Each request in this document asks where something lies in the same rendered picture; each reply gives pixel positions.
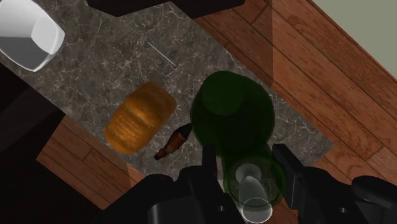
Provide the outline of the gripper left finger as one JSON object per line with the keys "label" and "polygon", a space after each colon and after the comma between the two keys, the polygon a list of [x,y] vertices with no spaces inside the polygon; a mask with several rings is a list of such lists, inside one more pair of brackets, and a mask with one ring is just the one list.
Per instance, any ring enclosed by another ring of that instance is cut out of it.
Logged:
{"label": "gripper left finger", "polygon": [[93,219],[93,224],[245,224],[217,180],[215,147],[202,148],[202,164],[177,180],[150,174]]}

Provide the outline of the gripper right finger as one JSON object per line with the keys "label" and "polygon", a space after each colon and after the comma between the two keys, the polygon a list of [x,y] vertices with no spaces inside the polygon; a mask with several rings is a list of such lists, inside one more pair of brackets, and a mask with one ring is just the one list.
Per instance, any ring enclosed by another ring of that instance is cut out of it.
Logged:
{"label": "gripper right finger", "polygon": [[298,224],[397,224],[397,186],[375,176],[350,185],[324,169],[304,166],[285,144],[273,144],[276,183]]}

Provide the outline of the small brown bottle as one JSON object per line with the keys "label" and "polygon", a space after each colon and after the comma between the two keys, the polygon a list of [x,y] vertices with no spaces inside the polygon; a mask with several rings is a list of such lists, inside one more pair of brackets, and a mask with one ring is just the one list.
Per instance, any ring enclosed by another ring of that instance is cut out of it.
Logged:
{"label": "small brown bottle", "polygon": [[189,138],[193,124],[187,123],[177,128],[170,136],[165,146],[154,156],[155,160],[160,160],[178,150]]}

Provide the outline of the green glass bottle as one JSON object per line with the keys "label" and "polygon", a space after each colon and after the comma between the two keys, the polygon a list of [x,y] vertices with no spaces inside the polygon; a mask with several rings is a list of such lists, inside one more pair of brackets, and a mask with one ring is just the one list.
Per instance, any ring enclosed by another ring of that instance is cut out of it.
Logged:
{"label": "green glass bottle", "polygon": [[270,219],[286,186],[285,172],[268,140],[275,125],[272,100],[252,79],[231,71],[209,75],[190,110],[195,137],[221,159],[223,187],[243,219]]}

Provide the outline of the golden brown bread loaf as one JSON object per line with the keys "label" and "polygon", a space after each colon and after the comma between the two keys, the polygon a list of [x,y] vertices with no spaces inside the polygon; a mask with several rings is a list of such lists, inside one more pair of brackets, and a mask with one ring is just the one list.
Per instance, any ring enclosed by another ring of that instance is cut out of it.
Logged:
{"label": "golden brown bread loaf", "polygon": [[171,117],[176,100],[154,81],[126,96],[104,129],[106,141],[116,151],[133,154],[143,149]]}

